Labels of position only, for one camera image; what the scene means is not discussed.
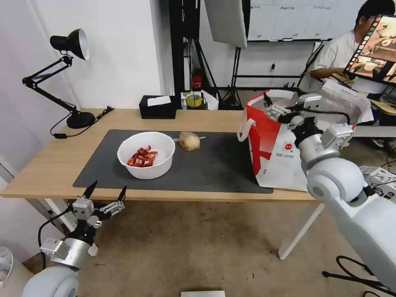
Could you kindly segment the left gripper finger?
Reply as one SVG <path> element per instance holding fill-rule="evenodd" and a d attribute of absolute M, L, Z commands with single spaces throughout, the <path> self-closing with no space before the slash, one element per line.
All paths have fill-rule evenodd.
<path fill-rule="evenodd" d="M 127 186 L 124 186 L 115 202 L 100 208 L 99 218 L 110 218 L 125 208 L 124 201 L 126 198 L 126 190 Z"/>
<path fill-rule="evenodd" d="M 97 186 L 97 183 L 98 183 L 97 180 L 94 181 L 90 186 L 88 186 L 88 187 L 86 188 L 86 190 L 84 191 L 84 193 L 83 193 L 82 195 L 80 195 L 80 196 L 77 197 L 77 199 L 78 199 L 78 200 L 79 200 L 79 199 L 83 199 L 83 200 L 88 199 L 88 200 L 89 200 L 90 197 L 91 197 L 91 195 L 93 194 L 93 192 L 94 192 L 96 186 Z"/>

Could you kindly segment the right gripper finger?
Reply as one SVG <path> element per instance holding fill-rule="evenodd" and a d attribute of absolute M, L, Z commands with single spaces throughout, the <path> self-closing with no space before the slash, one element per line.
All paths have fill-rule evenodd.
<path fill-rule="evenodd" d="M 279 118 L 291 114 L 291 110 L 274 104 L 266 92 L 264 93 L 264 106 L 267 117 L 272 120 L 279 120 Z"/>
<path fill-rule="evenodd" d="M 297 88 L 294 92 L 293 92 L 293 96 L 290 100 L 290 104 L 291 106 L 296 106 L 297 104 L 301 103 L 302 100 L 300 100 L 300 97 L 303 95 L 306 95 L 307 92 L 300 90 L 299 88 Z"/>

